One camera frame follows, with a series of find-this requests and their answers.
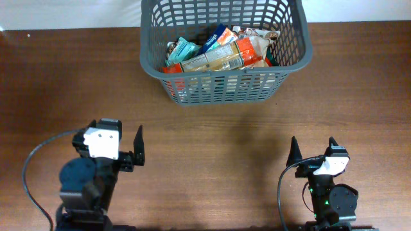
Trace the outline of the green cocoa bag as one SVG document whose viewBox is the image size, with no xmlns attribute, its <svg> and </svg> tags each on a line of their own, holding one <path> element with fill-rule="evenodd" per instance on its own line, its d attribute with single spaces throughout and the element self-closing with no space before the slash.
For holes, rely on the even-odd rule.
<svg viewBox="0 0 411 231">
<path fill-rule="evenodd" d="M 271 52 L 267 52 L 266 57 L 265 57 L 265 63 L 269 66 L 269 67 L 273 67 L 273 66 L 279 66 L 279 63 L 276 61 L 275 57 L 273 56 L 273 54 Z"/>
</svg>

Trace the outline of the beige snack bag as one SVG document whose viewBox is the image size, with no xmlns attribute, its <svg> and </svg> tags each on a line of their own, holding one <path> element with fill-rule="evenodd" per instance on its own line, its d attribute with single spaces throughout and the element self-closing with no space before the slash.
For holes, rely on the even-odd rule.
<svg viewBox="0 0 411 231">
<path fill-rule="evenodd" d="M 167 43 L 167 53 L 166 53 L 166 57 L 169 58 L 170 55 L 172 54 L 173 50 L 175 49 L 175 47 L 177 46 L 176 42 L 168 42 Z"/>
</svg>

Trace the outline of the teal wet wipes packet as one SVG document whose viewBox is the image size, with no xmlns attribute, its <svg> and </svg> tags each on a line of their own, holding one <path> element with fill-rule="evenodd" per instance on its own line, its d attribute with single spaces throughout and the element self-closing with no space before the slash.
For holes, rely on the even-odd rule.
<svg viewBox="0 0 411 231">
<path fill-rule="evenodd" d="M 180 37 L 178 41 L 176 41 L 176 43 L 177 43 L 177 46 L 173 50 L 170 57 L 169 58 L 166 57 L 166 60 L 165 60 L 166 66 L 171 66 L 176 63 L 189 60 L 190 58 L 193 58 L 198 52 L 198 50 L 200 49 L 199 45 L 193 42 L 188 42 L 183 37 Z"/>
</svg>

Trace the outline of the orange spaghetti packet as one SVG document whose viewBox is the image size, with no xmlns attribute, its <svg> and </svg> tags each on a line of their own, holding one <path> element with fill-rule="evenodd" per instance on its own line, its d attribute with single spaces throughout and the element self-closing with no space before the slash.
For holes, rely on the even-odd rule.
<svg viewBox="0 0 411 231">
<path fill-rule="evenodd" d="M 166 74 L 176 74 L 195 71 L 231 71 L 241 69 L 261 60 L 261 55 L 256 53 L 256 45 L 252 45 L 249 38 L 239 38 L 229 44 L 225 44 L 204 54 L 189 60 L 164 67 Z M 209 93 L 211 91 L 211 78 L 201 80 L 194 77 L 188 81 L 178 80 L 175 82 L 177 90 L 171 90 L 172 96 L 181 98 L 187 94 L 196 94 L 200 91 Z"/>
</svg>

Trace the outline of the beige rice bag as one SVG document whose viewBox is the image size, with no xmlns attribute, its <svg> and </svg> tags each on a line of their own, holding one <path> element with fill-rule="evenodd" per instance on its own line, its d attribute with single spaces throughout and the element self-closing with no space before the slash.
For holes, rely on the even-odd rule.
<svg viewBox="0 0 411 231">
<path fill-rule="evenodd" d="M 280 37 L 281 32 L 277 30 L 259 30 L 256 28 L 246 28 L 241 26 L 233 26 L 232 32 L 234 32 L 239 39 L 249 38 L 252 45 L 256 45 L 256 53 L 261 55 L 261 60 L 248 65 L 249 68 L 254 67 L 269 67 L 265 63 L 265 57 L 267 52 L 271 52 L 270 48 L 273 48 L 274 41 Z"/>
</svg>

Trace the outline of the multicolour tissue pack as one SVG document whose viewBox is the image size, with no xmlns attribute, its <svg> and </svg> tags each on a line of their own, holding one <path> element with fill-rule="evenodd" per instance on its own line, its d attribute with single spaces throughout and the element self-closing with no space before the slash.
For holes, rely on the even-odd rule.
<svg viewBox="0 0 411 231">
<path fill-rule="evenodd" d="M 219 24 L 213 34 L 207 39 L 206 43 L 198 50 L 196 55 L 204 54 L 237 39 L 238 36 L 234 32 L 225 25 Z"/>
</svg>

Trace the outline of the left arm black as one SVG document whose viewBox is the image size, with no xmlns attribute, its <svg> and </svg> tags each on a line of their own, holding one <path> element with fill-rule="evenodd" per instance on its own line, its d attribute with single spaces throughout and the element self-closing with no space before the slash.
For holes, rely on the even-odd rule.
<svg viewBox="0 0 411 231">
<path fill-rule="evenodd" d="M 107 215 L 120 172 L 132 172 L 145 164 L 143 127 L 140 125 L 132 151 L 120 151 L 122 122 L 93 120 L 76 132 L 72 145 L 78 158 L 59 173 L 61 183 L 57 230 L 130 231 L 132 225 L 115 225 Z"/>
</svg>

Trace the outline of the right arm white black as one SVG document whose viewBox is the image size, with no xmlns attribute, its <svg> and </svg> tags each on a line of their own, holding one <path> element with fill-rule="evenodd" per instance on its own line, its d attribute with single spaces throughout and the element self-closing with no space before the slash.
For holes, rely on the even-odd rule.
<svg viewBox="0 0 411 231">
<path fill-rule="evenodd" d="M 366 231 L 373 227 L 355 227 L 355 210 L 358 205 L 358 191 L 346 184 L 334 183 L 334 178 L 344 173 L 350 161 L 345 147 L 329 138 L 324 154 L 303 158 L 296 137 L 292 137 L 286 169 L 296 168 L 295 177 L 308 181 L 303 189 L 310 191 L 314 221 L 308 221 L 299 230 L 348 230 Z"/>
</svg>

